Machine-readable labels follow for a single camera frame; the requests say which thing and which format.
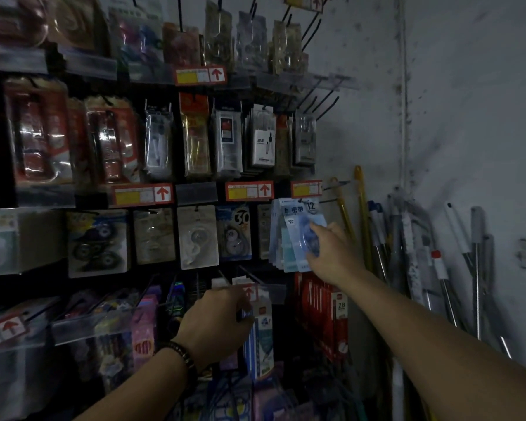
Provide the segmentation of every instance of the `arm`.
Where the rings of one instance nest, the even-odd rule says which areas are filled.
[[[441,420],[526,419],[526,368],[397,293],[365,270],[343,231],[312,225],[309,264],[364,311]]]
[[[241,287],[206,291],[185,313],[174,341],[187,349],[201,372],[237,351],[250,334],[253,318],[236,321],[250,310]],[[187,385],[187,367],[179,354],[163,348],[147,364],[76,418],[76,421],[163,420]]]

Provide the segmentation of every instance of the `white wall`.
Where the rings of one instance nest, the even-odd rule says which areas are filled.
[[[165,0],[166,20],[178,22],[177,0]],[[239,10],[249,11],[252,0],[223,0],[223,8],[237,23]],[[280,0],[257,0],[257,13],[267,18],[269,38],[274,20],[281,20],[287,6]],[[204,27],[205,0],[182,0],[184,25]],[[293,23],[304,31],[314,14],[291,9]],[[328,75],[341,73],[358,79],[359,90],[333,94],[320,111],[337,95],[340,100],[318,123],[319,160],[316,177],[328,181],[353,177],[356,164],[363,166],[368,197],[384,199],[398,180],[399,166],[399,52],[395,34],[397,23],[393,0],[333,0],[325,6],[322,24],[306,52],[309,70]],[[326,91],[316,91],[324,96]],[[357,225],[356,187],[344,188],[347,206]],[[325,199],[333,195],[326,193]],[[326,206],[328,219],[341,222],[336,204]],[[373,334],[355,306],[350,316],[350,348],[361,374],[362,393],[372,395],[376,378],[370,367],[375,357]]]
[[[495,236],[495,296],[526,366],[526,0],[407,0],[408,185],[431,214],[459,296],[470,279],[442,205]]]

